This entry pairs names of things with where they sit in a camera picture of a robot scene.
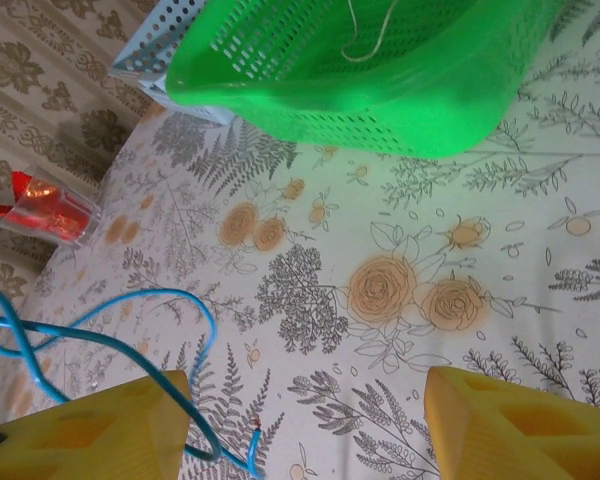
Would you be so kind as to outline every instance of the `floral pattern fabric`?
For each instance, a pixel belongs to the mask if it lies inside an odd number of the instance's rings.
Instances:
[[[152,109],[100,188],[93,245],[57,251],[23,315],[66,324],[120,293],[195,293],[219,341],[193,400],[238,456],[260,419],[270,478],[438,479],[423,412],[434,366],[600,408],[600,28],[565,15],[505,119],[454,158],[297,145]],[[208,335],[169,296],[85,328],[187,371]],[[71,398],[142,375],[81,342],[40,361]],[[52,405],[0,358],[0,423]],[[204,445],[195,428],[189,442]],[[247,476],[183,460],[180,480],[208,478]]]

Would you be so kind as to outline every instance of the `blue wire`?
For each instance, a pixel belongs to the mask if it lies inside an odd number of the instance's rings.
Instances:
[[[46,379],[40,368],[40,365],[38,364],[38,361],[36,360],[35,352],[43,348],[50,347],[61,337],[76,338],[79,340],[86,340],[90,342],[99,343],[107,347],[111,347],[117,350],[118,352],[122,353],[123,355],[127,356],[129,359],[131,359],[140,367],[142,367],[158,383],[158,385],[160,385],[162,389],[169,396],[171,396],[171,398],[173,398],[185,412],[187,412],[187,414],[193,419],[198,428],[200,428],[203,435],[211,445],[211,452],[205,452],[204,450],[200,450],[191,445],[185,445],[185,453],[208,462],[217,461],[221,456],[223,456],[226,457],[232,463],[234,463],[237,467],[248,471],[255,478],[263,478],[260,472],[258,472],[255,463],[258,442],[261,436],[261,431],[259,428],[257,428],[254,431],[254,434],[251,438],[251,444],[249,446],[249,451],[247,454],[247,461],[245,462],[237,456],[235,456],[234,454],[232,454],[231,452],[229,452],[226,448],[224,448],[221,445],[218,436],[215,434],[215,432],[213,431],[209,423],[205,420],[205,418],[195,408],[195,406],[149,360],[147,360],[129,345],[127,345],[124,342],[121,342],[116,338],[75,328],[88,321],[89,319],[93,318],[94,316],[98,315],[103,310],[111,307],[112,305],[115,305],[116,303],[131,298],[161,294],[176,295],[191,300],[202,310],[203,315],[209,321],[211,327],[211,334],[209,336],[209,340],[207,341],[206,345],[204,346],[201,354],[199,355],[197,361],[195,362],[192,368],[192,377],[190,378],[191,383],[193,382],[193,375],[197,373],[199,366],[202,365],[204,360],[207,358],[209,350],[216,340],[217,326],[213,316],[211,315],[211,312],[209,312],[204,303],[202,303],[202,301],[195,295],[184,290],[148,289],[120,295],[118,297],[114,297],[108,300],[107,302],[104,302],[103,304],[99,305],[93,310],[87,312],[85,315],[71,323],[68,327],[61,327],[57,325],[49,325],[45,323],[21,320],[18,317],[17,312],[11,305],[9,299],[0,292],[0,307],[2,308],[4,313],[4,317],[0,317],[0,327],[10,328],[13,331],[16,343],[20,348],[20,350],[12,350],[2,347],[0,345],[0,354],[10,358],[23,358],[25,363],[29,367],[29,370],[31,372],[31,375],[33,376],[33,380],[36,383],[36,385],[38,385],[43,391],[45,391],[58,403],[65,403],[69,401],[69,399]],[[39,345],[33,347],[29,343],[29,339],[27,338],[25,330],[31,330],[34,332],[50,335],[52,338],[49,338],[40,343]]]

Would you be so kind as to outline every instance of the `table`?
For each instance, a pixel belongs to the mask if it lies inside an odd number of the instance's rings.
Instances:
[[[131,290],[194,292],[220,329],[194,400],[239,455],[260,417],[269,478],[438,478],[422,406],[436,365],[600,407],[600,31],[582,47],[583,22],[547,41],[506,119],[455,158],[153,109],[102,184],[94,244],[56,252],[23,316],[66,324]],[[86,328],[163,369],[188,370],[208,334],[171,297]],[[71,398],[142,375],[81,342],[41,361]],[[50,406],[0,358],[0,423]],[[181,478],[246,474],[187,458]]]

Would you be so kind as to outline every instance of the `light blue plastic crate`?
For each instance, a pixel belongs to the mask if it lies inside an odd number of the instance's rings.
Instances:
[[[229,123],[234,114],[221,107],[183,107],[166,94],[167,67],[206,0],[160,0],[114,60],[109,75],[140,88],[166,108],[205,120]]]

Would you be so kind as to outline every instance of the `clear plastic cup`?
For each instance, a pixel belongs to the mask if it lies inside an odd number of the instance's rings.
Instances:
[[[0,218],[0,227],[58,245],[89,245],[100,221],[101,209],[40,167],[15,206]]]

